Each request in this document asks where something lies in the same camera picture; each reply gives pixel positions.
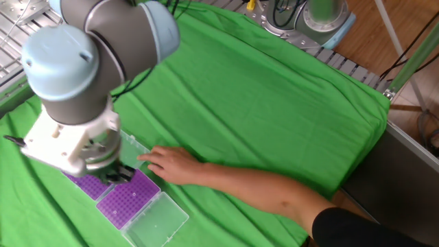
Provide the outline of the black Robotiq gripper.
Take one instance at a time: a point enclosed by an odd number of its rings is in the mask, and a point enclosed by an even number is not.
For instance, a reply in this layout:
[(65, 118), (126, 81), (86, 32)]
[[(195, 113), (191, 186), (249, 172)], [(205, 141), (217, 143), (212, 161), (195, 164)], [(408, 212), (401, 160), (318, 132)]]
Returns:
[(101, 169), (97, 177), (104, 185), (129, 183), (136, 173), (135, 168), (124, 165), (120, 161), (114, 161), (109, 166)]

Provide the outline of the person's right hand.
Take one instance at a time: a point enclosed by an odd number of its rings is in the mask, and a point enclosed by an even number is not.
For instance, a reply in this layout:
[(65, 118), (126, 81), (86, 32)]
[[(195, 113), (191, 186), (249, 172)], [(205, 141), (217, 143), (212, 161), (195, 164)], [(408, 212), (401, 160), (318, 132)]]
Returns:
[(184, 148), (156, 145), (150, 153), (137, 156), (147, 161), (147, 168), (163, 180), (177, 185), (202, 185), (204, 163)]

